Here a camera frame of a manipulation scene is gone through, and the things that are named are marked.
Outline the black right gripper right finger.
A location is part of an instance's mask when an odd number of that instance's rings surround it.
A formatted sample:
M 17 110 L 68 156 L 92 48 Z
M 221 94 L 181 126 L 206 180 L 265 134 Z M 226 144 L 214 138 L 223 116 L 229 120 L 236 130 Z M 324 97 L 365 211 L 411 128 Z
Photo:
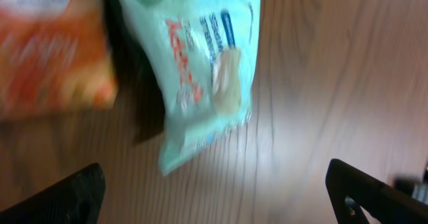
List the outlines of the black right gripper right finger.
M 333 158 L 325 184 L 339 223 L 427 223 L 427 170 L 421 180 L 397 177 L 390 186 Z

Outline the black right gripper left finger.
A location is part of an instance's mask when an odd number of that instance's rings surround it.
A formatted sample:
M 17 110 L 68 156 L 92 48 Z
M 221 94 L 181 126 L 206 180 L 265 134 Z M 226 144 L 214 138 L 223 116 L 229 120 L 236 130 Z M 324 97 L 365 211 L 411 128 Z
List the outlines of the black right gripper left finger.
M 2 223 L 97 223 L 106 180 L 92 163 L 40 193 L 1 212 Z

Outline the orange tissue pack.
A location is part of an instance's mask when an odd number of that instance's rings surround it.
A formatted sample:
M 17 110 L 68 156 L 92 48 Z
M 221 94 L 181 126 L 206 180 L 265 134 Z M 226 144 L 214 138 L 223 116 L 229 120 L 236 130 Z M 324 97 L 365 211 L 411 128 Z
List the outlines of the orange tissue pack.
M 118 91 L 103 0 L 1 0 L 1 118 L 108 108 Z

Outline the green wet wipes pack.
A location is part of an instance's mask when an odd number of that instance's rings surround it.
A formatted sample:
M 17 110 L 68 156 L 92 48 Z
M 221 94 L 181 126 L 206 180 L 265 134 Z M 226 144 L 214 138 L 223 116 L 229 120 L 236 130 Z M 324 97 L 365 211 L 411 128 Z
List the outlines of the green wet wipes pack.
M 119 2 L 163 95 L 167 175 L 249 118 L 261 0 Z

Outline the dark green round-logo packet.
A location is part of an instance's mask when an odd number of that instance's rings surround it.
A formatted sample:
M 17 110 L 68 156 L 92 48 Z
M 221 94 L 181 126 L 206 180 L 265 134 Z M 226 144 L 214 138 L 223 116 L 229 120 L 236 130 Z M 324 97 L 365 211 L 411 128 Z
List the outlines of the dark green round-logo packet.
M 119 0 L 103 0 L 104 19 L 120 93 L 134 107 L 134 143 L 150 140 L 163 132 L 165 108 L 150 62 L 125 24 Z

